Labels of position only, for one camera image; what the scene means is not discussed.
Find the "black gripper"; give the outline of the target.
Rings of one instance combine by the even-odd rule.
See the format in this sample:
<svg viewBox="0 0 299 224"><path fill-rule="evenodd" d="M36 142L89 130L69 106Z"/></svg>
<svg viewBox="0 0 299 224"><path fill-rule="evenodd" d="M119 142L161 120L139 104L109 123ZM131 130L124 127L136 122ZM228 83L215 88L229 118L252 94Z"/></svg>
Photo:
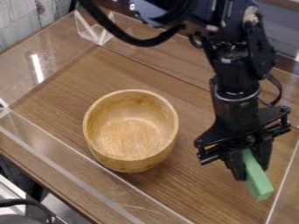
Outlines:
<svg viewBox="0 0 299 224"><path fill-rule="evenodd" d="M223 160L236 181L245 181L241 151L252 149L260 167L269 165L273 139L291 130L288 106L259 107L259 90L252 95L224 95L219 85L209 84L215 121L193 140L203 165Z"/></svg>

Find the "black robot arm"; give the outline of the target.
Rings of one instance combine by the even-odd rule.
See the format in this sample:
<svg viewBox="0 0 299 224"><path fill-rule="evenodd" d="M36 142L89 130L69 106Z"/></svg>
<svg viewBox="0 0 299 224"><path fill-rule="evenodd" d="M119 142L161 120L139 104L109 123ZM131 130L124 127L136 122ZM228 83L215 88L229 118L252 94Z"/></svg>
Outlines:
<svg viewBox="0 0 299 224"><path fill-rule="evenodd" d="M280 82L271 70L276 50L271 46L263 14L255 0L129 0L137 19L164 31L152 38L131 36L108 18L95 0L79 0L109 33L132 46L153 47L177 32L188 35L213 70L209 79L215 122L193 140L201 164L221 160L233 178L248 179L244 152L251 150L261 169L269 164L273 139L291 130L291 108L264 102L259 82Z"/></svg>

